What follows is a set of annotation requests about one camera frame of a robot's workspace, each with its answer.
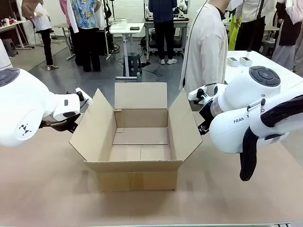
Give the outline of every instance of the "cardboard box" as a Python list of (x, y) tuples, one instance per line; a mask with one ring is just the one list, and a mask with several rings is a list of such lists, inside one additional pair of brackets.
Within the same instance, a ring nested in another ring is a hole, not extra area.
[(167, 109), (166, 83), (116, 83), (115, 110), (97, 90), (70, 140), (101, 191), (175, 190), (201, 142), (184, 90)]

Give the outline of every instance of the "person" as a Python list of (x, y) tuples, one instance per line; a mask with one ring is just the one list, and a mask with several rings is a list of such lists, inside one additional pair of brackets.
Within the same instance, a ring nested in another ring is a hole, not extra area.
[(301, 32), (302, 22), (293, 24), (290, 16), (286, 12), (284, 0), (279, 0), (276, 4), (278, 21), (283, 21), (277, 41), (272, 61), (292, 70), (294, 66), (295, 45)]
[(236, 27), (239, 27), (240, 17), (242, 23), (239, 28), (236, 51), (260, 51), (265, 30), (265, 16), (275, 9), (275, 0), (264, 0), (261, 18), (257, 19), (262, 0), (243, 0), (236, 10)]
[(103, 6), (100, 0), (67, 0), (67, 12), (74, 33), (80, 33), (81, 56), (83, 70), (91, 71), (90, 61), (94, 71), (100, 71), (100, 58), (96, 32), (106, 27)]
[(293, 72), (298, 73), (300, 76), (303, 76), (303, 24), (301, 26), (301, 32), (295, 44)]
[(153, 13), (153, 21), (155, 24), (157, 47), (160, 58), (160, 64), (165, 64), (164, 54), (164, 37), (167, 46), (168, 65), (177, 63), (174, 55), (174, 13), (173, 8), (177, 7), (177, 0), (149, 0), (148, 9)]
[(31, 20), (36, 27), (38, 33), (41, 34), (44, 44), (44, 53), (48, 70), (55, 70), (58, 66), (53, 64), (51, 50), (51, 22), (46, 9), (43, 6), (43, 0), (23, 0), (22, 16)]
[[(228, 39), (222, 20), (229, 3), (230, 0), (209, 0), (198, 11), (186, 45), (180, 90), (184, 88), (189, 93), (203, 85), (224, 83)], [(213, 93), (211, 85), (207, 94)]]
[(59, 2), (60, 2), (61, 10), (65, 14), (66, 22), (69, 25), (69, 30), (71, 33), (71, 42), (72, 42), (72, 46), (73, 46), (74, 53), (75, 53), (76, 64), (79, 66), (83, 66), (82, 59), (81, 59), (81, 50), (80, 50), (80, 48), (81, 48), (80, 36), (79, 36), (79, 34), (74, 33), (74, 30), (71, 26), (71, 21), (68, 16), (68, 12), (67, 12), (67, 0), (59, 0)]

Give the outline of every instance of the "person in white shirt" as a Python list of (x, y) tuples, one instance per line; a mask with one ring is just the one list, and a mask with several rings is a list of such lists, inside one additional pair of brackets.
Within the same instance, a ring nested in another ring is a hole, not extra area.
[[(209, 0), (198, 11), (187, 41), (179, 89), (187, 93), (197, 88), (224, 83), (228, 51), (226, 29), (222, 23), (230, 0)], [(207, 93), (214, 93), (214, 86)]]
[(46, 9), (43, 6), (42, 0), (23, 0), (22, 14), (26, 19), (33, 22), (38, 33), (41, 34), (42, 42), (44, 44), (44, 53), (48, 70), (57, 69), (58, 66), (53, 64), (52, 50), (51, 50), (51, 22)]
[(238, 32), (235, 51), (248, 49), (259, 52), (265, 30), (265, 16), (275, 10), (276, 0), (264, 0), (264, 5), (259, 14), (262, 0), (243, 0), (236, 10), (236, 27), (239, 27), (240, 17), (242, 23)]

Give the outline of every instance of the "desk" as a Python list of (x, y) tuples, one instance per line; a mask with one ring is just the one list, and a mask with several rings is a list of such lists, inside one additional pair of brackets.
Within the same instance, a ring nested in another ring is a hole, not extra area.
[(70, 137), (43, 128), (21, 147), (1, 147), (2, 225), (189, 226), (303, 219), (303, 169), (280, 143), (258, 149), (248, 182), (239, 179), (239, 155), (219, 152), (205, 135), (182, 164), (175, 192), (99, 193), (95, 173), (70, 146)]
[(22, 23), (24, 23), (25, 21), (17, 21), (16, 23), (12, 24), (12, 25), (6, 25), (6, 26), (2, 26), (0, 27), (0, 33), (1, 32), (5, 32), (5, 31), (8, 31), (8, 30), (12, 30), (12, 29), (15, 29), (16, 30), (16, 33), (17, 33), (17, 37), (18, 37), (18, 40), (19, 40), (19, 43), (20, 43), (20, 46), (19, 48), (16, 48), (18, 50), (31, 50), (33, 47), (25, 47), (23, 45), (23, 42), (21, 40), (21, 37), (20, 37), (20, 34), (19, 34), (19, 31), (18, 31), (18, 28), (17, 28), (17, 25), (20, 25)]
[[(116, 79), (137, 79), (137, 77), (129, 76), (129, 68), (128, 68), (128, 57), (127, 57), (127, 42), (126, 35), (130, 35), (131, 38), (131, 51), (133, 45), (133, 34), (140, 33), (143, 29), (144, 23), (128, 23), (127, 28), (123, 29), (110, 29), (111, 34), (122, 34), (123, 36), (123, 48), (124, 48), (124, 61), (125, 61), (125, 73), (126, 77), (116, 77)], [(130, 27), (139, 27), (139, 30), (130, 30)]]
[[(66, 32), (70, 33), (70, 26), (67, 23), (62, 23), (62, 24), (56, 25), (54, 27), (62, 28), (62, 31), (63, 31), (63, 34), (64, 34), (64, 38), (65, 38), (65, 41), (66, 41), (66, 45), (67, 45), (67, 49), (68, 49), (68, 53), (70, 55), (66, 59), (68, 61), (68, 60), (70, 60), (71, 58), (73, 58), (75, 56), (75, 54), (73, 54), (71, 52), (71, 50), (69, 49), (69, 43), (68, 43), (68, 39), (67, 39), (67, 36), (66, 36)], [(106, 57), (105, 60), (107, 61), (110, 58), (111, 54), (109, 53), (109, 50), (108, 50), (106, 32), (104, 34), (105, 34), (105, 42), (106, 42), (106, 48), (107, 48), (107, 57)]]
[[(230, 28), (231, 28), (230, 23), (226, 24), (225, 28), (226, 28), (227, 31), (229, 31)], [(265, 29), (264, 29), (264, 31), (279, 31), (279, 30), (280, 30), (280, 28), (275, 27), (275, 26), (271, 26), (271, 25), (265, 25)]]
[[(240, 57), (246, 57), (246, 51), (228, 51), (227, 57), (233, 57), (237, 60)], [(250, 52), (249, 59), (253, 60), (252, 66), (265, 66), (267, 68), (275, 71), (278, 76), (281, 78), (281, 90), (288, 90), (293, 86), (303, 82), (303, 78), (298, 76), (297, 74), (289, 71), (288, 69), (280, 66), (279, 64), (271, 61), (270, 59), (264, 57), (263, 55), (252, 51)], [(226, 65), (225, 71), (225, 81), (230, 83), (230, 81), (237, 75), (241, 74), (243, 71), (248, 71), (250, 67), (243, 66), (239, 63), (238, 67), (232, 67), (230, 65)]]
[(66, 41), (66, 46), (67, 46), (67, 49), (68, 49), (68, 53), (69, 53), (69, 57), (66, 59), (67, 61), (70, 60), (71, 58), (73, 58), (74, 56), (76, 56), (74, 53), (71, 52), (69, 46), (70, 44), (68, 43), (68, 40), (67, 40), (67, 36), (66, 36), (66, 33), (65, 32), (70, 32), (70, 26), (67, 24), (67, 23), (62, 23), (62, 24), (59, 24), (59, 25), (55, 25), (54, 27), (56, 28), (62, 28), (62, 31), (63, 31), (63, 34), (64, 34), (64, 38), (65, 38), (65, 41)]
[[(149, 47), (149, 29), (150, 28), (154, 28), (155, 25), (153, 23), (153, 21), (145, 21), (145, 19), (143, 19), (143, 23), (145, 24), (145, 35), (146, 35), (146, 60), (150, 59), (150, 47)], [(179, 49), (175, 49), (176, 51), (181, 51), (182, 54), (184, 54), (184, 50), (186, 47), (186, 40), (187, 40), (187, 27), (188, 27), (189, 21), (174, 21), (174, 27), (177, 28), (181, 28), (182, 32), (182, 47)]]

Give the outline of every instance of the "beige table surface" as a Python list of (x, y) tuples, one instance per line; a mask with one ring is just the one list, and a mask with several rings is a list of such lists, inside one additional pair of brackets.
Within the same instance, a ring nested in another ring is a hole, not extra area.
[(41, 129), (19, 148), (0, 148), (0, 225), (94, 226), (253, 224), (303, 219), (303, 170), (281, 145), (258, 151), (251, 181), (239, 155), (208, 136), (179, 171), (178, 190), (99, 193), (95, 174), (69, 145), (71, 134)]

